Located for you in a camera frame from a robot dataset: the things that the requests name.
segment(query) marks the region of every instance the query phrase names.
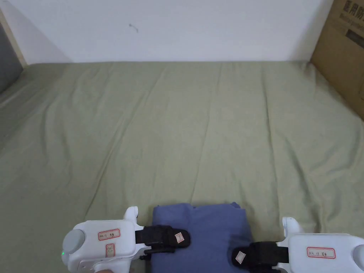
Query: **folded blue towel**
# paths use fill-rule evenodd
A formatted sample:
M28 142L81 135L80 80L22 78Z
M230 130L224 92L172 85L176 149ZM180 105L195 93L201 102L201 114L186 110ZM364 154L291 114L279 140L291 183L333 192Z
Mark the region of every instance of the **folded blue towel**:
M232 250L252 242L244 209L236 203L193 207L158 206L153 225L170 225L190 233L191 245L175 253L152 255L152 273L242 273L231 263Z

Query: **red-bordered label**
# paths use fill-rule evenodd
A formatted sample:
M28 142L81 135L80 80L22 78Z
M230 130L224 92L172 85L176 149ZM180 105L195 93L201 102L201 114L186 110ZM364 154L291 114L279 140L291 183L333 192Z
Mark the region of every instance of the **red-bordered label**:
M105 230L98 233L99 241L120 237L120 229Z
M106 258L115 257L115 244L106 245Z
M336 259L335 249L333 248L317 248L309 246L307 248L307 256L310 258Z

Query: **wrinkled sheet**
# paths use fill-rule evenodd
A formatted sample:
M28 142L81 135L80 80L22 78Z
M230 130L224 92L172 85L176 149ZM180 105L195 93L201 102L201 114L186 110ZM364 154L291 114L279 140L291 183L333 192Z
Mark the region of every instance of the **wrinkled sheet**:
M237 202L364 237L363 122L307 63L28 67L0 96L0 268L67 272L64 235L139 206ZM144 262L133 264L142 272Z

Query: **gray circular cap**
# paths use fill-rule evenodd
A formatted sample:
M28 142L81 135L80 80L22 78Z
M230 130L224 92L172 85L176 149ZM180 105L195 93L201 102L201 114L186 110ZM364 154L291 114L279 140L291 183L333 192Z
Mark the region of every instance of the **gray circular cap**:
M85 241L85 234L80 229L73 229L63 239L63 251L65 254L72 254L79 250Z
M354 248L353 258L357 266L364 271L364 245L358 245Z

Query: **small white sticker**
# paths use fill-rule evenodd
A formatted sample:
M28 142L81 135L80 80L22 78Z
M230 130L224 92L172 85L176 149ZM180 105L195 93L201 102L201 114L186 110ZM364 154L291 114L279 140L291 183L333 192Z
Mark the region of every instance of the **small white sticker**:
M177 233L176 235L177 243L183 242L185 238L183 238L182 233Z
M235 260L238 261L239 264L241 264L245 258L246 254L239 251L238 255L236 256Z
M120 237L120 229L105 230L98 233L99 241Z
M106 245L106 258L115 257L115 244Z

